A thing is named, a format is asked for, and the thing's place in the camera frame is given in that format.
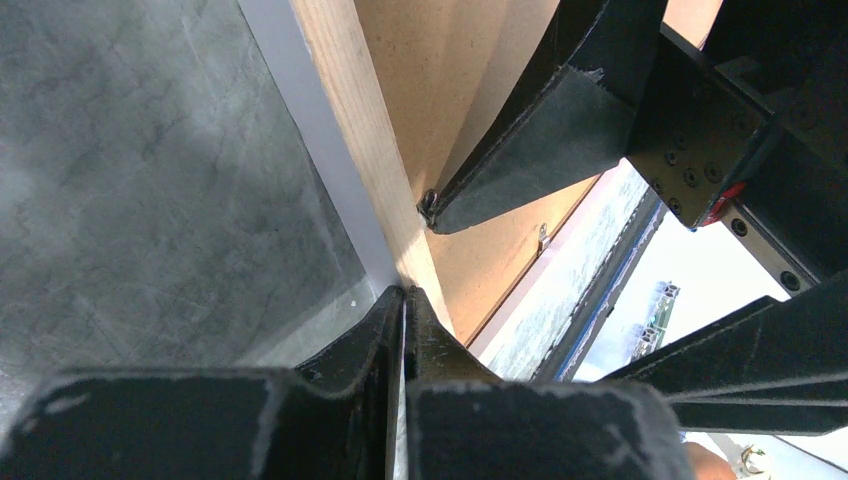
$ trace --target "dark gray surface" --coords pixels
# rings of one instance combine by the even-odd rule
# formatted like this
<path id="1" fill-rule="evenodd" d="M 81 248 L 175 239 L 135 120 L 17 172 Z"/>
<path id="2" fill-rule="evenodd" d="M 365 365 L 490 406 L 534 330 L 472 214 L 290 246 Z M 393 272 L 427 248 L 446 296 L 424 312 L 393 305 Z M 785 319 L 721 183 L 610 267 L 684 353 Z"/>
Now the dark gray surface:
<path id="1" fill-rule="evenodd" d="M 373 302 L 235 0 L 0 3 L 0 425 L 67 365 L 293 365 Z"/>

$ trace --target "red component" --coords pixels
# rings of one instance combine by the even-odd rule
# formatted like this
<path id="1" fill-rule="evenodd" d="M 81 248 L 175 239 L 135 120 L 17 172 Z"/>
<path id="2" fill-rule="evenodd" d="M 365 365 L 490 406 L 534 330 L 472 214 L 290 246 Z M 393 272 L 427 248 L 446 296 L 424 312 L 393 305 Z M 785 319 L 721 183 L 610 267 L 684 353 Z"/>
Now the red component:
<path id="1" fill-rule="evenodd" d="M 724 193 L 722 193 L 721 196 L 718 198 L 715 205 L 713 205 L 713 208 L 710 209 L 710 213 L 707 214 L 707 218 L 704 219 L 704 222 L 701 223 L 701 226 L 706 227 L 707 225 L 713 224 L 721 220 L 721 217 L 724 216 L 724 211 L 727 210 L 725 208 L 725 205 L 727 205 L 727 201 L 742 193 L 742 190 L 745 189 L 746 185 L 747 183 L 745 182 L 739 182 L 725 190 Z"/>

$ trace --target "metal clip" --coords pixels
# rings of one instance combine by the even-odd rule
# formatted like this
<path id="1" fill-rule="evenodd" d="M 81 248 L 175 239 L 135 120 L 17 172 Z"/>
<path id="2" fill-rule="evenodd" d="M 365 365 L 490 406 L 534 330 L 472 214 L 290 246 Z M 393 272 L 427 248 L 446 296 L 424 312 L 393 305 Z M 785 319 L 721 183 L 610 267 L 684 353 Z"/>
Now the metal clip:
<path id="1" fill-rule="evenodd" d="M 539 250 L 536 251 L 536 258 L 540 257 L 542 253 L 548 249 L 551 244 L 551 237 L 548 236 L 548 224 L 543 223 L 541 227 L 539 227 Z"/>

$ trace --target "skin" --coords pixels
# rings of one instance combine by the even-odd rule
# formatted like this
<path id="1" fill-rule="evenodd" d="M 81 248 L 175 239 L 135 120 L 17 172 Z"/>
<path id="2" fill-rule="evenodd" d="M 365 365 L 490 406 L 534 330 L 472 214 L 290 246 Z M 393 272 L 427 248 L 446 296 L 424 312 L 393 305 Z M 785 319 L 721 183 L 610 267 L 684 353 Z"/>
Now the skin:
<path id="1" fill-rule="evenodd" d="M 692 462 L 695 480 L 736 480 L 730 464 L 715 453 L 693 442 L 686 442 L 683 447 Z"/>

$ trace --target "blue line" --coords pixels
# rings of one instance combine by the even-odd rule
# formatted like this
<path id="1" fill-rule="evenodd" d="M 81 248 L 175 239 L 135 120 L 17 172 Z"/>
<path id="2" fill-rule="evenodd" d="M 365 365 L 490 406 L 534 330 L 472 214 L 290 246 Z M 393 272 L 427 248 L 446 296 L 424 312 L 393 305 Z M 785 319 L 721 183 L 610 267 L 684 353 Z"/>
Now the blue line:
<path id="1" fill-rule="evenodd" d="M 659 213 L 661 207 L 662 207 L 662 202 L 658 201 L 657 206 L 654 208 L 654 213 L 653 213 L 653 215 L 651 215 L 651 221 L 652 222 L 657 217 L 657 214 Z M 633 242 L 633 245 L 631 245 L 631 247 L 630 247 L 630 255 L 627 257 L 628 261 L 621 262 L 621 265 L 618 266 L 618 269 L 615 272 L 615 276 L 613 277 L 612 281 L 610 281 L 609 285 L 607 285 L 606 290 L 604 290 L 604 296 L 601 297 L 601 301 L 598 302 L 598 305 L 595 307 L 595 310 L 592 312 L 592 315 L 589 317 L 589 321 L 586 322 L 586 325 L 583 325 L 583 330 L 580 331 L 580 336 L 577 338 L 577 341 L 574 342 L 574 345 L 571 346 L 571 349 L 569 349 L 568 355 L 565 357 L 565 361 L 563 362 L 563 364 L 560 365 L 559 370 L 557 371 L 557 374 L 556 374 L 556 377 L 555 377 L 557 380 L 560 380 L 562 375 L 568 369 L 568 364 L 571 362 L 571 359 L 574 357 L 574 353 L 577 350 L 577 347 L 583 342 L 583 339 L 586 338 L 586 334 L 589 332 L 592 325 L 595 324 L 595 320 L 597 320 L 598 315 L 601 313 L 601 307 L 603 307 L 604 303 L 606 303 L 606 301 L 609 300 L 610 294 L 612 294 L 612 287 L 615 285 L 616 281 L 618 281 L 618 279 L 621 278 L 621 275 L 624 273 L 623 272 L 624 267 L 627 266 L 628 263 L 630 263 L 629 260 L 632 259 L 635 256 L 636 247 L 639 245 L 639 241 L 642 240 L 642 237 L 645 235 L 645 232 L 648 231 L 648 228 L 650 228 L 650 226 L 651 225 L 648 224 L 648 226 L 645 227 L 645 230 L 642 230 L 642 234 L 639 235 L 638 237 L 636 237 L 636 240 Z"/>

